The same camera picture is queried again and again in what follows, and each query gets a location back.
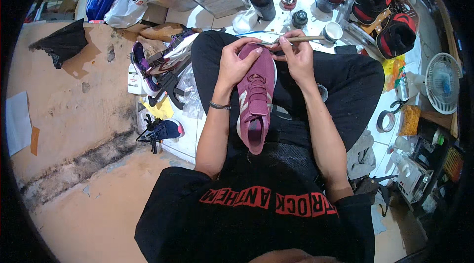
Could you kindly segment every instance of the purple sneaker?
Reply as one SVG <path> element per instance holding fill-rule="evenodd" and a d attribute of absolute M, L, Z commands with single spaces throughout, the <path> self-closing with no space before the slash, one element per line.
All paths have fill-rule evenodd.
<path fill-rule="evenodd" d="M 246 44 L 239 53 L 244 59 L 257 44 Z M 276 65 L 268 49 L 254 62 L 244 79 L 237 84 L 240 116 L 237 120 L 237 133 L 252 154 L 262 152 L 265 136 L 270 126 L 270 111 L 273 89 L 276 84 Z"/>
<path fill-rule="evenodd" d="M 145 59 L 145 54 L 143 53 L 143 45 L 140 42 L 135 42 L 132 47 L 132 63 L 135 67 L 135 70 L 138 73 L 138 76 L 142 80 L 142 87 L 145 90 L 146 94 L 154 98 L 158 95 L 160 87 L 153 82 L 151 76 L 144 77 L 145 74 L 151 70 L 151 67 L 148 65 L 148 62 Z"/>

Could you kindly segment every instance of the white fan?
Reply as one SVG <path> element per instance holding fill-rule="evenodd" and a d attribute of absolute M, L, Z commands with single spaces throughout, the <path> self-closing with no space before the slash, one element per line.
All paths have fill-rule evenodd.
<path fill-rule="evenodd" d="M 457 109 L 461 67 L 447 53 L 435 55 L 426 69 L 426 96 L 431 105 L 441 114 L 452 114 Z"/>

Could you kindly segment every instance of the hand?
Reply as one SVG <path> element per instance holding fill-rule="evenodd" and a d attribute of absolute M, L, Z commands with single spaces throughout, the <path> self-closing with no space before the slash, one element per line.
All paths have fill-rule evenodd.
<path fill-rule="evenodd" d="M 222 48 L 217 84 L 224 88 L 232 89 L 242 81 L 263 51 L 263 48 L 259 47 L 252 50 L 245 59 L 240 59 L 237 53 L 240 52 L 240 49 L 242 49 L 244 45 L 251 42 L 257 43 L 262 41 L 257 38 L 240 38 Z"/>
<path fill-rule="evenodd" d="M 288 62 L 288 70 L 290 75 L 300 86 L 306 86 L 308 83 L 315 83 L 313 70 L 313 48 L 308 41 L 293 42 L 287 40 L 290 37 L 303 37 L 305 34 L 302 30 L 296 29 L 285 33 L 280 37 L 280 44 L 273 44 L 268 48 L 276 51 L 283 50 L 284 56 L 276 56 L 272 54 L 272 58 L 277 61 Z"/>

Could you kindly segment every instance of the black tape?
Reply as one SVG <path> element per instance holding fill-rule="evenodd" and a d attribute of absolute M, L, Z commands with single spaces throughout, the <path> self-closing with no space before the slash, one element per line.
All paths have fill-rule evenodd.
<path fill-rule="evenodd" d="M 389 118 L 389 123 L 387 126 L 383 126 L 383 119 L 387 116 Z M 377 127 L 383 132 L 391 131 L 395 126 L 395 115 L 390 111 L 382 111 L 377 119 Z"/>

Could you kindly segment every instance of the person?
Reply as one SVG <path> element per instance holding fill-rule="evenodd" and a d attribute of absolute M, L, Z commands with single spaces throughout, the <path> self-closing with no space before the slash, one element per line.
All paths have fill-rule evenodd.
<path fill-rule="evenodd" d="M 353 195 L 346 152 L 382 92 L 382 65 L 367 56 L 313 51 L 293 30 L 271 47 L 278 72 L 264 150 L 237 135 L 236 85 L 261 50 L 257 38 L 201 33 L 191 61 L 207 114 L 194 170 L 164 169 L 136 227 L 148 262 L 373 262 L 369 197 Z M 323 102 L 317 83 L 328 90 Z M 210 108 L 210 102 L 231 109 Z"/>

